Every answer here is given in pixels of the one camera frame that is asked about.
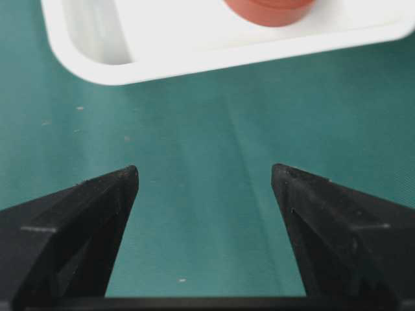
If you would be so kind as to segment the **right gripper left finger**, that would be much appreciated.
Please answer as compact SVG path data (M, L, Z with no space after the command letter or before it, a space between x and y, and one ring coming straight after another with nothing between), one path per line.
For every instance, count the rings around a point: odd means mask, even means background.
M139 189L135 166L1 211L1 309L102 297Z

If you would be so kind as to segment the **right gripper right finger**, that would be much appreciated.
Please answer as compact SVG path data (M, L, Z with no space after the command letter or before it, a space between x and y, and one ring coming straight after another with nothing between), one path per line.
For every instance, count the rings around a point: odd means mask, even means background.
M272 190L309 297L414 309L414 209L283 164Z

